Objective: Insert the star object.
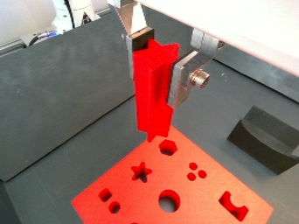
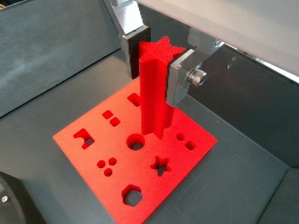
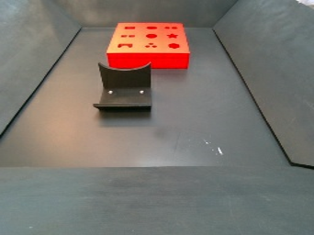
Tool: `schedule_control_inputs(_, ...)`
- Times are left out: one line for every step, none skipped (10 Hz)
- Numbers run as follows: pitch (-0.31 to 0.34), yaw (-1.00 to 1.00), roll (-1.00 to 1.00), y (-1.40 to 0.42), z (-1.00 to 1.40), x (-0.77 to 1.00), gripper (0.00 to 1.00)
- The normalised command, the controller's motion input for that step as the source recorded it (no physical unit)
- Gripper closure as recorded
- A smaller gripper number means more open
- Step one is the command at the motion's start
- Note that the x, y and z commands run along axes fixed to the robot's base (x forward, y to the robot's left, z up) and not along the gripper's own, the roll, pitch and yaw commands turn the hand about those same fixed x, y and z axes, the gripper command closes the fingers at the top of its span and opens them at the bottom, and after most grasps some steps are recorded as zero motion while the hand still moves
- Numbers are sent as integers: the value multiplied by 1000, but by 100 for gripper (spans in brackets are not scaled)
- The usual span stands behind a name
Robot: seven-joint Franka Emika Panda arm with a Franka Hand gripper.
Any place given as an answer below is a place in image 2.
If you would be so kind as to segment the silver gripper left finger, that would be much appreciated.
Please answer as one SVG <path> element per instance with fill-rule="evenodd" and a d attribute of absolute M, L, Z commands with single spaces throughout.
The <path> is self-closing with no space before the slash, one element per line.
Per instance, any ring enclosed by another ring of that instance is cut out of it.
<path fill-rule="evenodd" d="M 139 76 L 139 43 L 151 40 L 151 28 L 144 25 L 139 5 L 135 0 L 104 0 L 125 54 L 128 75 Z"/>

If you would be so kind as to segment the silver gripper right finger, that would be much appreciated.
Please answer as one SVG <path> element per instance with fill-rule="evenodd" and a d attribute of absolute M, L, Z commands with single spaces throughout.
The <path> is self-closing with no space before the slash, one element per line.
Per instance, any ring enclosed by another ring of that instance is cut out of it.
<path fill-rule="evenodd" d="M 223 42 L 203 31 L 189 29 L 188 44 L 191 48 L 177 56 L 168 68 L 165 102 L 171 107 L 185 97 L 189 86 L 197 88 L 205 81 L 201 63 L 220 49 Z"/>

